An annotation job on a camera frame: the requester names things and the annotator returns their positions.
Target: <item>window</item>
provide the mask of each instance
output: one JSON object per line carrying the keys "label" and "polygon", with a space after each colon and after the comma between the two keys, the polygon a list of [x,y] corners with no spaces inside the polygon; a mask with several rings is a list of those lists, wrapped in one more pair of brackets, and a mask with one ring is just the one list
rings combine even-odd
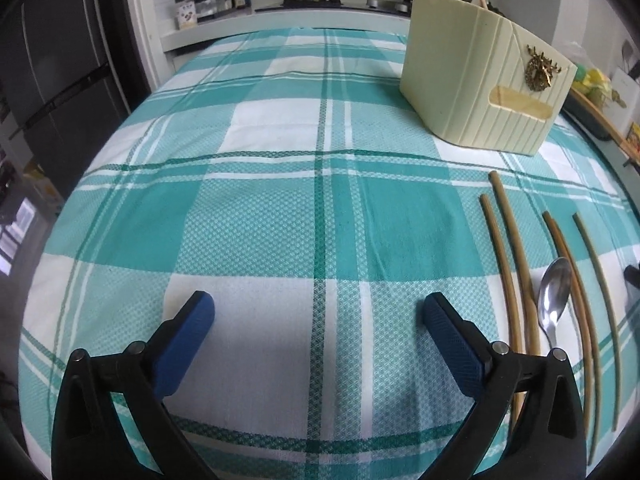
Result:
{"label": "window", "polygon": [[36,208],[28,199],[24,199],[15,221],[11,225],[0,226],[0,272],[9,274],[20,244],[36,216]]}

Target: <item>blue gripper pad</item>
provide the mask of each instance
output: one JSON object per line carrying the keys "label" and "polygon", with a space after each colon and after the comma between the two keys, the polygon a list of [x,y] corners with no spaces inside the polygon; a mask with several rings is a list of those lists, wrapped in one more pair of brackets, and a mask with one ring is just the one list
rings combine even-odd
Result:
{"label": "blue gripper pad", "polygon": [[215,318],[213,298],[206,292],[201,292],[199,297],[194,294],[174,320],[180,319],[182,310],[186,308],[191,308],[191,311],[152,364],[156,399],[176,392]]}
{"label": "blue gripper pad", "polygon": [[467,322],[439,292],[425,298],[422,319],[462,394],[478,400],[483,390],[484,366],[461,333],[462,324]]}

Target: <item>checkered tablecloth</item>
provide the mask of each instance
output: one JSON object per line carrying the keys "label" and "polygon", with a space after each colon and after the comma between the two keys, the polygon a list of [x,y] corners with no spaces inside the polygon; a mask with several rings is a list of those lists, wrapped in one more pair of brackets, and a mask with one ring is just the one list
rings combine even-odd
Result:
{"label": "checkered tablecloth", "polygon": [[[556,257],[544,210],[578,260],[602,355],[604,455],[614,437],[610,330],[572,214],[591,232],[613,295],[621,427],[638,403],[640,296],[622,269],[640,260],[640,224],[562,117],[534,157],[428,134],[398,89],[405,40],[304,28],[228,38],[113,134],[56,223],[24,317],[20,405],[39,465],[49,467],[70,352],[120,352],[206,290],[215,324],[165,402],[220,477],[417,478],[471,400],[417,325],[416,303],[442,291],[489,340],[508,340],[478,201],[488,193],[498,214],[491,170],[534,280]],[[558,341],[582,390],[572,308]],[[115,400],[133,449],[152,465]],[[506,422],[482,467],[498,460]]]}

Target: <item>refrigerator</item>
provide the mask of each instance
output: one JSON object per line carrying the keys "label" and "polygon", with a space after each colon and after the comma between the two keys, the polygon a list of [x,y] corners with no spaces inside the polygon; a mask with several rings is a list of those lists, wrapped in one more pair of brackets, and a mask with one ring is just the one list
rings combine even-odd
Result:
{"label": "refrigerator", "polygon": [[0,81],[65,198],[150,93],[126,0],[13,0],[0,16]]}

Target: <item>spice jar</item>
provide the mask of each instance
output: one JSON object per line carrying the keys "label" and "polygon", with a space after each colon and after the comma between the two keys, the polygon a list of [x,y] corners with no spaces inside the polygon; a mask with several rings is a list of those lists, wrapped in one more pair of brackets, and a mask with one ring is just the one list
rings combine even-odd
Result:
{"label": "spice jar", "polygon": [[218,12],[217,0],[193,0],[196,5],[196,16],[198,23],[212,20]]}
{"label": "spice jar", "polygon": [[193,0],[175,0],[175,17],[178,28],[194,27],[198,24],[196,5]]}

